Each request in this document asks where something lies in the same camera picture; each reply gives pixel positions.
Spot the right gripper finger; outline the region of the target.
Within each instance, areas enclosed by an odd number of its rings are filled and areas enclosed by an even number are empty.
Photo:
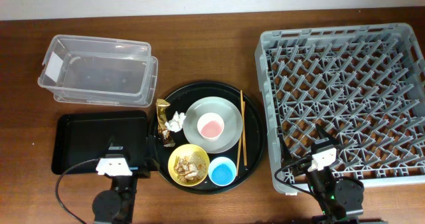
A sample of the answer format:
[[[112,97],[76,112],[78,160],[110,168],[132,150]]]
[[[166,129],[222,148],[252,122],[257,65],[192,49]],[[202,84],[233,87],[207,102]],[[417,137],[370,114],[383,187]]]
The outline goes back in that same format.
[[[329,141],[332,144],[338,144],[339,143],[338,140],[336,138],[334,138],[330,133],[326,132],[321,125],[316,124],[315,129],[316,129],[316,131],[319,135],[319,141],[324,141],[324,142]]]
[[[281,149],[281,163],[282,163],[282,166],[284,166],[286,163],[292,161],[292,155],[290,154],[290,151],[288,150],[284,135],[279,135],[279,140],[280,140],[280,149]]]

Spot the yellow bowl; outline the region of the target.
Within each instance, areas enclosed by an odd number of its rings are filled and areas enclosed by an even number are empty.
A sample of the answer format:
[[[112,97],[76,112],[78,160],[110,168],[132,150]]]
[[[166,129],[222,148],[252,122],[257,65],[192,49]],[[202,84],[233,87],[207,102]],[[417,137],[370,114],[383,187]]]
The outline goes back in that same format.
[[[206,161],[206,163],[207,163],[207,174],[202,181],[199,181],[199,182],[192,184],[192,185],[187,185],[185,183],[181,183],[177,179],[177,174],[173,171],[173,166],[175,164],[175,158],[177,156],[189,156],[193,153],[196,153],[196,154],[202,156],[203,159]],[[209,165],[210,165],[209,156],[200,146],[197,146],[197,145],[194,145],[194,144],[185,144],[185,145],[179,146],[178,148],[176,148],[171,153],[171,155],[169,157],[169,161],[168,161],[168,171],[169,171],[169,175],[171,176],[171,179],[174,182],[176,182],[177,184],[184,186],[184,187],[192,187],[192,186],[196,186],[196,185],[202,183],[206,179],[206,177],[208,176]]]

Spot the food scraps with rice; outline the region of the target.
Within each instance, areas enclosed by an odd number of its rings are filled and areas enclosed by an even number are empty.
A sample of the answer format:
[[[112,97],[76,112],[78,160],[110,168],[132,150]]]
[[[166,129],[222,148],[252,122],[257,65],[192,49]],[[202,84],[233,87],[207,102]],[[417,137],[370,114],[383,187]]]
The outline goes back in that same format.
[[[207,163],[202,156],[193,153],[189,156],[177,156],[173,171],[177,179],[187,185],[202,181],[207,174]]]

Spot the white tissue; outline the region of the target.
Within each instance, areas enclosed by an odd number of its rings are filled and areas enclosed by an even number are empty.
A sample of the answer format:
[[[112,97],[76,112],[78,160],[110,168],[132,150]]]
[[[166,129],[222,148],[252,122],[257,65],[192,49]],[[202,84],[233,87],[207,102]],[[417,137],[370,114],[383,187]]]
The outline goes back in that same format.
[[[166,121],[165,127],[170,132],[180,132],[183,129],[184,120],[186,115],[184,112],[178,113],[176,111],[171,120]]]

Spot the gold foil wrapper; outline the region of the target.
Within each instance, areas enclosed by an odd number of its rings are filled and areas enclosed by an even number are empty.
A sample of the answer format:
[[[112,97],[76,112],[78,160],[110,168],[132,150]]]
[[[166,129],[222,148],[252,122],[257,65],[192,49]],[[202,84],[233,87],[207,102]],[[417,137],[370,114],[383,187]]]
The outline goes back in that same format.
[[[167,122],[166,109],[170,106],[164,99],[158,98],[156,103],[157,110],[157,122],[158,122],[158,133],[162,138],[163,146],[166,148],[172,148],[175,146],[175,142],[171,137],[171,132],[167,129],[165,123]]]

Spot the blue cup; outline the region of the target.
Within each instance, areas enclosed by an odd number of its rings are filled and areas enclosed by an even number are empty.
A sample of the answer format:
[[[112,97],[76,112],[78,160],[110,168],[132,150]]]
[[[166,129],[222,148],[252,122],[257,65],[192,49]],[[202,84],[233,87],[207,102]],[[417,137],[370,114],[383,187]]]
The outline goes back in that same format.
[[[236,165],[229,158],[217,157],[210,163],[208,175],[215,185],[230,185],[236,178]]]

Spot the grey plate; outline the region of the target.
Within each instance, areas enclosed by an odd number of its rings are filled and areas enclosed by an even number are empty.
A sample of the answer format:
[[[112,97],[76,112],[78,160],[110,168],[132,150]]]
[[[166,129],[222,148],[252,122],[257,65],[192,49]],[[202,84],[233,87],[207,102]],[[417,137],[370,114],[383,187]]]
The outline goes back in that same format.
[[[204,140],[197,130],[198,119],[206,113],[214,112],[224,120],[224,131],[216,141]],[[202,98],[192,104],[185,113],[183,131],[191,144],[202,147],[209,154],[218,154],[231,149],[242,134],[242,116],[239,109],[230,101],[216,96]]]

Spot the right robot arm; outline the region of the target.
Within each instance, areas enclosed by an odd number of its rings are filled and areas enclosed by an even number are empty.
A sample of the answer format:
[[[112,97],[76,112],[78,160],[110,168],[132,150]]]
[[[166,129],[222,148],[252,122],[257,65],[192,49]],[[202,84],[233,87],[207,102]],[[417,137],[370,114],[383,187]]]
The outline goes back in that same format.
[[[358,223],[364,213],[362,203],[365,187],[352,177],[335,177],[331,164],[337,160],[341,143],[319,124],[315,126],[318,141],[312,143],[310,153],[290,161],[274,173],[281,184],[312,196],[319,204],[322,214],[311,218],[312,223]],[[305,175],[308,190],[281,180],[279,173],[290,169],[294,175]]]

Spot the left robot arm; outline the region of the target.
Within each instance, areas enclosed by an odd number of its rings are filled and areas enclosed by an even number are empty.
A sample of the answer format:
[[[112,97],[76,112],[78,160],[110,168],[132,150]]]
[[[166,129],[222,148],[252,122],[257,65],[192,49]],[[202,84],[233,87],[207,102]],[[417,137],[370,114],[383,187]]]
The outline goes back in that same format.
[[[100,192],[92,203],[95,223],[130,224],[133,222],[137,182],[149,179],[159,169],[147,136],[140,144],[119,145],[114,137],[108,141],[106,153],[96,165],[98,175],[109,178],[111,187]]]

